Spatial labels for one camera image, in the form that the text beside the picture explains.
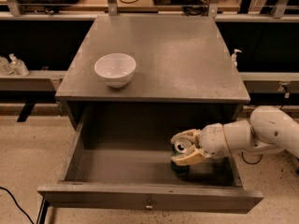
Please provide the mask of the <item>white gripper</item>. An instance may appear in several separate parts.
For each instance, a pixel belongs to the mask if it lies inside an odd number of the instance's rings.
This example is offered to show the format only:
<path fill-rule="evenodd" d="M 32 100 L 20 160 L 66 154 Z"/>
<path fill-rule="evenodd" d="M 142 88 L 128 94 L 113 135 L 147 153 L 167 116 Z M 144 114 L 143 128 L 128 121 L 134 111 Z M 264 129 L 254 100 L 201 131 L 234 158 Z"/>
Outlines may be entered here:
<path fill-rule="evenodd" d="M 207 158 L 221 159 L 230 155 L 223 125 L 220 123 L 207 125 L 202 131 L 190 129 L 177 133 L 171 138 L 171 143 L 175 144 L 179 139 L 199 144 L 200 148 L 192 145 L 185 153 L 173 156 L 171 161 L 178 166 L 194 165 Z"/>

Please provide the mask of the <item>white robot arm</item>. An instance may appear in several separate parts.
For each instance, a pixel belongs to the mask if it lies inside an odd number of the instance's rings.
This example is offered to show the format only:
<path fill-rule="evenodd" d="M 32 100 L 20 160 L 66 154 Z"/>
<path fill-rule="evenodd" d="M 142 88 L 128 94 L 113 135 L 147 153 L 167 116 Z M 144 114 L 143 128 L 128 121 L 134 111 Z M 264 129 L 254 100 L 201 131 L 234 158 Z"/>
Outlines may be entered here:
<path fill-rule="evenodd" d="M 287 150 L 298 158 L 299 124 L 282 110 L 264 105 L 256 107 L 249 120 L 210 124 L 203 130 L 177 133 L 171 144 L 178 153 L 171 161 L 177 166 L 240 152 L 271 154 Z"/>

